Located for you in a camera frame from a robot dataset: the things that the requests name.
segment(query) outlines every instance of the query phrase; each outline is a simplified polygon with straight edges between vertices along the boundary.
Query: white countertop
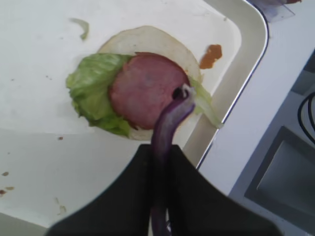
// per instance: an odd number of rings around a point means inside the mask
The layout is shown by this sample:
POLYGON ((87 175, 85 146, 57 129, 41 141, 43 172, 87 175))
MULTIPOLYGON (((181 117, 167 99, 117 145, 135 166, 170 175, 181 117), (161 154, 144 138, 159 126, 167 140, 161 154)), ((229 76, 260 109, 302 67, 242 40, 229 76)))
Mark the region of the white countertop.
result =
POLYGON ((296 15, 270 24, 266 54, 200 167, 226 195, 315 48, 315 1, 289 8, 296 15))

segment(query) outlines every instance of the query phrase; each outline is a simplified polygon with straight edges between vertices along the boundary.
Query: meat slice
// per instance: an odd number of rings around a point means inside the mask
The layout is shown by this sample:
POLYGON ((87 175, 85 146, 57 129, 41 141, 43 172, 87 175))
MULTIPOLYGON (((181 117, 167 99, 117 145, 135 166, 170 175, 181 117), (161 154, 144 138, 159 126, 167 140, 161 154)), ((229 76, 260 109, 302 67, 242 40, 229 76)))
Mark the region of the meat slice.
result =
POLYGON ((137 53, 123 66, 109 90, 114 111, 142 129, 153 129, 174 89, 190 85, 184 70, 170 59, 137 53))

